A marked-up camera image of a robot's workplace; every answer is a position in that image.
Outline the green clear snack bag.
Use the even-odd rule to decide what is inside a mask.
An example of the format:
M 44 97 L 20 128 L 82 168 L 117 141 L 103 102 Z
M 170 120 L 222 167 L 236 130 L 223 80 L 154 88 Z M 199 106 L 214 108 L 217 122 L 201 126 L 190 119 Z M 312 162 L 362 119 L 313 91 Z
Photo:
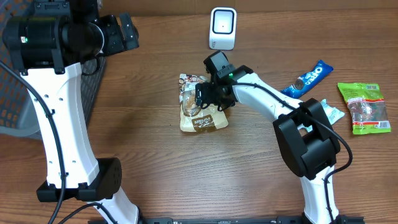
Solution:
M 377 83 L 338 83 L 351 114 L 353 134 L 391 132 L 384 97 Z

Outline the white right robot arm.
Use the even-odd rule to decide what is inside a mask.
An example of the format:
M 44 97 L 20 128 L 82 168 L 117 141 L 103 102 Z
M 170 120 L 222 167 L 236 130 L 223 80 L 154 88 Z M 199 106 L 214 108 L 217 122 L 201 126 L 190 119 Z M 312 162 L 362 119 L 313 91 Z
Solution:
M 235 68 L 220 50 L 203 63 L 211 78 L 196 86 L 196 104 L 202 109 L 216 106 L 224 111 L 241 103 L 267 118 L 273 124 L 285 164 L 300 178 L 306 221 L 336 223 L 339 211 L 330 177 L 340 144 L 321 103 L 282 94 L 247 66 Z

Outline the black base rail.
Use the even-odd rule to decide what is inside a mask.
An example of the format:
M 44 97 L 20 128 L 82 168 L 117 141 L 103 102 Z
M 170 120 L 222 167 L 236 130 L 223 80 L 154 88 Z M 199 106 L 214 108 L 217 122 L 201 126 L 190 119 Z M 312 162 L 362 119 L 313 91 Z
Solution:
M 105 220 L 90 220 L 88 224 L 105 224 Z M 310 223 L 304 216 L 279 216 L 277 218 L 240 218 L 240 219 L 180 219 L 144 218 L 138 223 L 146 224 L 304 224 Z M 363 217 L 347 217 L 340 215 L 335 223 L 365 224 Z

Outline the light teal snack packet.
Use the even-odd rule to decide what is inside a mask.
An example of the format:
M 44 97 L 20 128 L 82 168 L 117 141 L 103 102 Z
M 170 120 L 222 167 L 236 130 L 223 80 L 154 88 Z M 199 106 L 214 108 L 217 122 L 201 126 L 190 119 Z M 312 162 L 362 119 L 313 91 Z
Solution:
M 344 117 L 344 112 L 340 111 L 336 107 L 330 106 L 326 99 L 321 100 L 320 103 L 331 125 L 335 124 L 339 119 Z

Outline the beige paper snack bag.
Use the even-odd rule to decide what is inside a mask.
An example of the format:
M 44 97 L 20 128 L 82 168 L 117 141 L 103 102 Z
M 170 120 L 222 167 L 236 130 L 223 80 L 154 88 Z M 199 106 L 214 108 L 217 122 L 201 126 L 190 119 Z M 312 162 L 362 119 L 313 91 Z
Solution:
M 178 79 L 180 102 L 180 129 L 183 132 L 205 133 L 225 128 L 228 120 L 224 112 L 211 105 L 201 109 L 195 102 L 195 85 L 208 82 L 204 76 L 181 73 Z

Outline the white barcode scanner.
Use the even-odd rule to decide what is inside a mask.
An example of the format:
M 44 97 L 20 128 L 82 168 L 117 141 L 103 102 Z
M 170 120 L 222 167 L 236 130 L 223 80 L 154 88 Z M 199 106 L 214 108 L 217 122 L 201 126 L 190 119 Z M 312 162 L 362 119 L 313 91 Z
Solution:
M 237 12 L 232 7 L 216 7 L 211 11 L 209 48 L 233 50 L 236 40 Z

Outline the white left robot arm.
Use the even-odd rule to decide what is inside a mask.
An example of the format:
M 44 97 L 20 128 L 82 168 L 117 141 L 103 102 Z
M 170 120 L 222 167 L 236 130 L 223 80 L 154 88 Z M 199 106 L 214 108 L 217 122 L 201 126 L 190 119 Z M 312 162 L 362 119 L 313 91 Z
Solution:
M 28 89 L 44 143 L 38 199 L 60 207 L 75 198 L 106 223 L 138 223 L 139 208 L 121 187 L 121 161 L 94 155 L 81 99 L 85 62 L 138 48 L 130 15 L 100 16 L 96 1 L 34 1 L 6 22 L 2 40 L 12 62 L 4 69 Z

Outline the grey plastic mesh basket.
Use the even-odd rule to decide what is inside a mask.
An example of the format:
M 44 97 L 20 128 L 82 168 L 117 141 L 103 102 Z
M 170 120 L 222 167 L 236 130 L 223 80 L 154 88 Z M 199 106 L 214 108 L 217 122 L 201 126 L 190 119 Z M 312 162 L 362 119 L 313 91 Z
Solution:
M 1 30 L 14 16 L 30 13 L 32 1 L 1 0 Z M 81 78 L 81 102 L 86 123 L 90 122 L 106 66 L 105 58 L 95 75 Z M 41 140 L 39 123 L 32 100 L 25 86 L 5 70 L 1 70 L 1 133 L 19 138 Z

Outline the blue snack packet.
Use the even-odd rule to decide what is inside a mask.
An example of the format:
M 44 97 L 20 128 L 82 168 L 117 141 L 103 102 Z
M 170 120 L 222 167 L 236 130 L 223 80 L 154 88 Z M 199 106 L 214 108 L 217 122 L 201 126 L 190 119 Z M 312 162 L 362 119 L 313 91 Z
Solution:
M 291 98 L 299 99 L 319 84 L 332 71 L 333 67 L 331 65 L 326 64 L 323 60 L 319 60 L 311 71 L 299 76 L 293 84 L 280 92 Z

